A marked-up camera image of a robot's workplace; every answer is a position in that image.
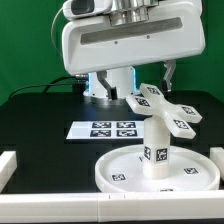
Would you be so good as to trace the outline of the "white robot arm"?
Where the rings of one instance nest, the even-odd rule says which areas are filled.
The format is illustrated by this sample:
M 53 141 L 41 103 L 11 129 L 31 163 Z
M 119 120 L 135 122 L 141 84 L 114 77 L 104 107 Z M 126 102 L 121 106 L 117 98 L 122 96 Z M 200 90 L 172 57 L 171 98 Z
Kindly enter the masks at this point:
M 138 65 L 163 62 L 169 80 L 177 59 L 205 48 L 202 0 L 67 0 L 62 10 L 64 66 L 88 76 L 89 99 L 135 93 Z

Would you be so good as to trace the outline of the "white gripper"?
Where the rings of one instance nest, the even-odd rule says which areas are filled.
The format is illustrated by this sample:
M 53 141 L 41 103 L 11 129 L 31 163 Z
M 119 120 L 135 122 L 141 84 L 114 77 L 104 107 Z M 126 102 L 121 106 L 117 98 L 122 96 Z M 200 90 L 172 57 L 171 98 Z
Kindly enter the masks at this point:
M 170 92 L 176 69 L 171 59 L 205 48 L 202 11 L 202 0 L 112 0 L 107 13 L 68 20 L 62 32 L 65 69 L 71 75 L 99 71 L 108 99 L 116 100 L 106 70 L 165 61 L 162 89 Z

